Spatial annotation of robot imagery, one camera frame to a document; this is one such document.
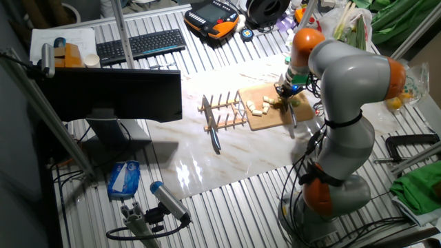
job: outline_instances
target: metal pole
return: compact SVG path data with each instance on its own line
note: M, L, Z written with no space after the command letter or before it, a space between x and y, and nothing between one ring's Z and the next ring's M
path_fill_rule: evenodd
M121 37L121 44L123 45L125 60L129 69L134 69L132 49L130 48L129 37L127 35L127 26L124 22L123 9L121 8L120 0L111 0L113 13L115 14L116 26L118 27L119 36Z
M392 54L392 59L401 59L407 50L441 17L441 2L432 10L424 21L407 37Z
M419 152L415 156L412 156L411 158L401 162L397 166L393 167L391 169L391 172L393 175L397 175L400 172L404 171L405 169L409 168L410 166L415 165L416 163L419 163L430 156L439 154L440 152L441 152L441 141L435 143L434 145L425 149L424 151Z
M13 58L19 59L13 49L7 49L6 54ZM95 173L89 163L89 160L84 156L80 147L68 134L68 131L64 127L57 113L49 104L48 100L41 92L35 81L30 80L26 76L25 71L18 63L15 63L5 58L0 58L0 65L9 74L9 76L19 87L21 92L23 92L29 103L33 106L35 111L37 111L37 113L43 119L46 125L48 125L50 130L58 138L66 151L68 151L68 153L72 156L72 158L75 160L75 163L85 172L87 176L89 176L90 178L94 178Z

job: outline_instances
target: keyboard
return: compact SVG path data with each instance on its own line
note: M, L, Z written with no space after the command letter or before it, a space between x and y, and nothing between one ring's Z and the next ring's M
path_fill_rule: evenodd
M144 34L129 38L129 41L134 59L185 49L184 38L178 29ZM97 44L96 52L101 59L102 66L125 61L121 40Z

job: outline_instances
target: desk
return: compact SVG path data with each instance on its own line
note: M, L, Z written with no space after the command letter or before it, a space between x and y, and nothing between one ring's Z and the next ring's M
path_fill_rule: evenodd
M216 155L209 134L203 131L203 126L207 125L205 115L197 110L204 94L208 98L213 94L216 102L220 93L225 100L228 91L234 97L238 89L277 82L280 73L287 69L284 60L285 56L279 54L184 76L181 83L183 119L171 123L147 121L163 182L178 198L291 165L303 155L307 141L322 126L322 118L299 123L294 139L289 133L292 125L255 132L248 124L219 129L222 150ZM304 94L311 105L318 101L310 92ZM224 121L232 109L223 107L213 112L216 120L221 115ZM398 128L397 121L382 103L365 105L363 115L371 121L377 136Z

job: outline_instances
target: computer monitor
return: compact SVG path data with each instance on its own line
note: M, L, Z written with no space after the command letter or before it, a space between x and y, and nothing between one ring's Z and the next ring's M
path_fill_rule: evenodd
M133 119L182 119L177 70L57 68L53 78L38 79L37 84L62 121L85 118L90 124L96 138L85 146L98 161L109 158L112 151L127 149L128 144L133 150L150 142Z

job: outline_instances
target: orange object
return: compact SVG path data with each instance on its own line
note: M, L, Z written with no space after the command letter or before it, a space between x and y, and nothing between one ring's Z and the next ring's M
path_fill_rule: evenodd
M386 100L387 109L392 112L398 110L402 106L402 104L403 102L398 97Z
M65 64L67 68L83 68L84 64L81 60L80 50L77 45L66 43Z
M55 58L55 67L56 68L66 67L64 59Z
M308 66L311 51L324 40L325 36L313 28L299 30L292 41L291 65L295 67Z
M398 61L395 59L391 59L389 57L386 57L389 66L391 67L391 79L389 84L389 89L387 90L385 100L392 99L396 96L398 96L404 87L404 83L406 82L406 70L404 69L404 66L402 66Z
M208 34L209 37L211 38L215 38L215 39L219 39L225 35L227 35L231 30L233 30L234 27L236 27L236 24L238 23L239 18L236 18L235 22L231 22L231 21L225 21L222 22L218 25L215 25L213 27L214 30L218 30L219 33L214 35L214 34Z
M317 163L316 166L318 169L322 169ZM326 183L320 182L320 179L316 178L312 183L304 184L303 198L308 207L317 214L321 216L332 216L332 201L329 186Z
M64 58L66 55L65 48L54 48L54 57L55 58Z

